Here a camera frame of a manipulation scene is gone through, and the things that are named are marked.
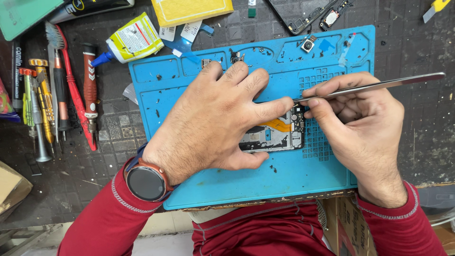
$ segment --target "red long-sleeve shirt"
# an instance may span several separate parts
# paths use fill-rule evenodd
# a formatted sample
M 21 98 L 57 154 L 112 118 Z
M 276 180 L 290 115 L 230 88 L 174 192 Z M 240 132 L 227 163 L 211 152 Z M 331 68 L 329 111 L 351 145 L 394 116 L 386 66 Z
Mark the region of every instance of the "red long-sleeve shirt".
M 122 173 L 81 212 L 66 232 L 58 256 L 131 255 L 134 240 L 162 202 L 134 197 Z M 358 198 L 378 255 L 447 255 L 419 206 L 417 189 L 404 184 L 409 198 L 397 209 L 380 208 Z M 193 226 L 195 256 L 334 255 L 322 242 L 314 201 L 244 207 Z

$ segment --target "yellow glue tube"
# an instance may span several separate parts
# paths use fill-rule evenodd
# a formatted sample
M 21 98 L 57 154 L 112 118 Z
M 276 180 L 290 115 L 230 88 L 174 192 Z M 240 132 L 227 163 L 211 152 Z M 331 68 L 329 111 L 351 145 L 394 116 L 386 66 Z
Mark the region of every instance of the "yellow glue tube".
M 152 22 L 144 12 L 128 22 L 106 40 L 108 52 L 91 62 L 96 67 L 112 59 L 121 63 L 142 59 L 164 47 Z

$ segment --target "silver screwdriver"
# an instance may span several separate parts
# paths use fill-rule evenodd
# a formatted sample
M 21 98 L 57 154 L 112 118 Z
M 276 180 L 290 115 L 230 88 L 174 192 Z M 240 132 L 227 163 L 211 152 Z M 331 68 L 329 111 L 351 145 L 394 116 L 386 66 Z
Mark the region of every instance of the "silver screwdriver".
M 38 97 L 36 95 L 37 82 L 36 79 L 31 79 L 31 115 L 33 117 L 33 122 L 35 123 L 36 132 L 38 133 L 38 157 L 36 157 L 37 162 L 47 162 L 52 159 L 47 154 L 46 146 L 44 144 L 44 137 L 41 124 L 43 123 L 43 117 L 41 115 L 40 104 L 38 103 Z

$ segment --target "smartphone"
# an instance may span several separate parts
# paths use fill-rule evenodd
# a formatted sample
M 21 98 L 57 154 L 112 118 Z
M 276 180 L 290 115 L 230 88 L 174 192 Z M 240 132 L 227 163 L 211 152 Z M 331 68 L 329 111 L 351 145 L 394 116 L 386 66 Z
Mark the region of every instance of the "smartphone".
M 296 104 L 283 116 L 249 129 L 238 144 L 244 152 L 283 151 L 303 147 L 305 107 Z

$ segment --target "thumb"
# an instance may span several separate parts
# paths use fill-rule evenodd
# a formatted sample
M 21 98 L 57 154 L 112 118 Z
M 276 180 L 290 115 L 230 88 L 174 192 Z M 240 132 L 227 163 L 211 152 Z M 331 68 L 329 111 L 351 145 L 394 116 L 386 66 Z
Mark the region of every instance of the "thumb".
M 313 98 L 308 101 L 308 106 L 314 119 L 318 122 L 327 138 L 334 138 L 340 130 L 345 128 L 344 124 L 335 115 L 332 106 L 323 98 Z
M 246 153 L 240 150 L 234 152 L 227 161 L 227 169 L 257 169 L 268 159 L 267 152 Z

